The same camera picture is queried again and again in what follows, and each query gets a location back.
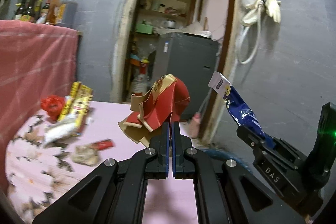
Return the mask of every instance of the gray refrigerator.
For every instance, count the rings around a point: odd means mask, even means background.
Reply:
[[[192,118],[205,99],[216,69],[217,51],[217,41],[198,35],[172,32],[160,36],[151,82],[167,74],[184,82],[190,103],[181,115],[182,120]]]

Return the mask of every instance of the plastic jug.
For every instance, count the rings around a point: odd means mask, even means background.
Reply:
[[[72,28],[77,5],[77,0],[62,0],[56,18],[56,26]]]

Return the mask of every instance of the sticker on refrigerator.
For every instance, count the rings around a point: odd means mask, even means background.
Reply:
[[[166,41],[165,42],[165,47],[163,48],[163,52],[168,52],[168,45],[169,45],[169,42]]]

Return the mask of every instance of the metal screw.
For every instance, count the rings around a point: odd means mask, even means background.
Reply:
[[[229,167],[235,167],[237,165],[235,160],[227,160],[226,165]]]
[[[189,147],[189,148],[187,148],[187,153],[190,154],[190,155],[194,155],[194,154],[197,153],[197,149],[193,148],[193,147]]]
[[[145,153],[146,153],[147,155],[153,155],[153,154],[155,153],[155,149],[149,147],[149,148],[147,148],[147,149],[145,150]]]
[[[116,161],[114,159],[107,159],[107,160],[104,161],[104,164],[108,167],[111,167],[115,164],[115,162]]]

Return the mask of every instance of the blue snack bag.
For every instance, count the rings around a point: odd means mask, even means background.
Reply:
[[[274,148],[275,143],[273,138],[263,131],[254,112],[244,102],[239,93],[224,77],[224,75],[215,71],[208,86],[213,88],[223,97],[227,111],[238,126],[246,126],[256,135],[264,139],[268,147]]]

